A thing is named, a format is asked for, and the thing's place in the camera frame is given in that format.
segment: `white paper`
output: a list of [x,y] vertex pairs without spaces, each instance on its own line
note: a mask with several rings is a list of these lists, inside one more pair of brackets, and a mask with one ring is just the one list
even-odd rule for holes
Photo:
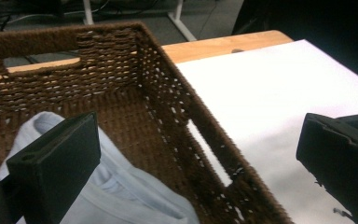
[[177,66],[295,223],[352,223],[296,147],[306,113],[358,114],[356,74],[305,40]]

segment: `wooden table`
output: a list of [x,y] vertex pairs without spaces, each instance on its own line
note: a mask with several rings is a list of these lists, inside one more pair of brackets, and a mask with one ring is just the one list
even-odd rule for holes
[[[279,31],[266,31],[247,35],[232,35],[207,40],[184,42],[166,45],[162,48],[174,63],[183,63],[192,60],[229,54],[234,49],[260,49],[268,46],[285,44],[293,40]],[[61,60],[51,63],[36,63],[24,66],[10,67],[9,73],[35,70],[40,67],[59,66],[78,62],[78,58]]]

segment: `woven wicker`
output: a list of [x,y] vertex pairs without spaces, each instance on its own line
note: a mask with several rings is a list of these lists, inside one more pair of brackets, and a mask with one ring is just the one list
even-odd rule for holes
[[[3,64],[74,49],[78,63],[11,74]],[[202,223],[291,223],[141,23],[0,33],[0,77],[0,164],[36,113],[96,111],[123,154],[188,198]],[[232,179],[228,187],[188,130],[190,120]]]

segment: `chair leg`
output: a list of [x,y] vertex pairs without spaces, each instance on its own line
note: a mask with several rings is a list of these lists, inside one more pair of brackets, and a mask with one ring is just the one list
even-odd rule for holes
[[176,28],[178,28],[178,30],[188,41],[195,41],[197,40],[197,38],[193,36],[193,34],[191,34],[188,28],[180,20],[180,16],[182,14],[182,7],[183,7],[183,0],[177,0],[175,11],[169,12],[168,17],[171,19],[171,21],[176,26]]
[[84,5],[84,13],[85,13],[85,16],[86,16],[86,19],[84,20],[84,23],[86,25],[94,24],[94,20],[92,19],[90,0],[83,0],[83,5]]

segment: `folded shirt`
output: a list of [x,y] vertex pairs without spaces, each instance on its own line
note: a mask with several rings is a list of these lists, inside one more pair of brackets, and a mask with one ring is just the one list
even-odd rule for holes
[[[7,158],[0,167],[0,179],[8,175],[6,160],[36,138],[63,121],[51,112],[42,112],[25,122]],[[117,147],[98,129],[101,163],[61,223],[199,223],[191,203],[152,175],[133,167]],[[18,223],[25,223],[22,218]]]

